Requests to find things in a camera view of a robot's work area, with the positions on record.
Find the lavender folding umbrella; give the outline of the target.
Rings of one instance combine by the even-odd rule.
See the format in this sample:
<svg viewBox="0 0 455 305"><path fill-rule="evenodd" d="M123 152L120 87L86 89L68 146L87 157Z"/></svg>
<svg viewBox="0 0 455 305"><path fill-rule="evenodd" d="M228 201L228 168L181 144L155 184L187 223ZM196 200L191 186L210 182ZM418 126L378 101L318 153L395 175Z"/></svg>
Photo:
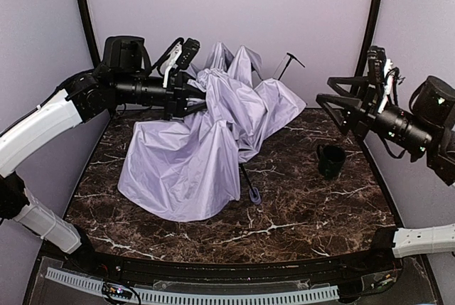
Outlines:
<svg viewBox="0 0 455 305"><path fill-rule="evenodd" d="M128 200L165 220L181 223L217 215L240 198L239 165L265 139L306 107L282 82L254 85L260 56L216 43L191 85L206 94L205 110L182 120L137 122L117 184Z"/></svg>

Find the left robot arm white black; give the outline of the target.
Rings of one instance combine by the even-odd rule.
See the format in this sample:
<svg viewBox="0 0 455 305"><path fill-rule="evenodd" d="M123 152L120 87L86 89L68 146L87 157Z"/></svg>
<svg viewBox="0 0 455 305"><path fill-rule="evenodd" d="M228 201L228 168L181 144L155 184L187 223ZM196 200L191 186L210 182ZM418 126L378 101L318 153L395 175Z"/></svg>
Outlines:
<svg viewBox="0 0 455 305"><path fill-rule="evenodd" d="M144 38L107 38L97 67L67 78L45 102L1 133L1 218L22 224L67 255L92 251L83 230L36 199L16 168L63 132L120 105L162 107L166 120L205 109L205 93L190 84L186 72L199 50L196 39L177 38L152 63Z"/></svg>

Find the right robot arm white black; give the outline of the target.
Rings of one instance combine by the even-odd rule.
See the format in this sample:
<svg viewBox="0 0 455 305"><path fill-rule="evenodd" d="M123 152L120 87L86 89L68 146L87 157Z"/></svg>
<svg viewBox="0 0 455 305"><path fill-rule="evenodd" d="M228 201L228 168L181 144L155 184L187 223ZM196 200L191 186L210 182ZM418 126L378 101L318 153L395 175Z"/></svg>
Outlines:
<svg viewBox="0 0 455 305"><path fill-rule="evenodd" d="M429 76L412 94L405 111L381 97L366 77L331 77L334 95L319 94L317 103L328 113L342 134L352 132L364 140L368 133L382 143L393 142L415 162L427 160L427 167L446 185L454 184L454 89ZM385 228L377 230L372 250L388 251L400 259L454 251L454 224L427 228Z"/></svg>

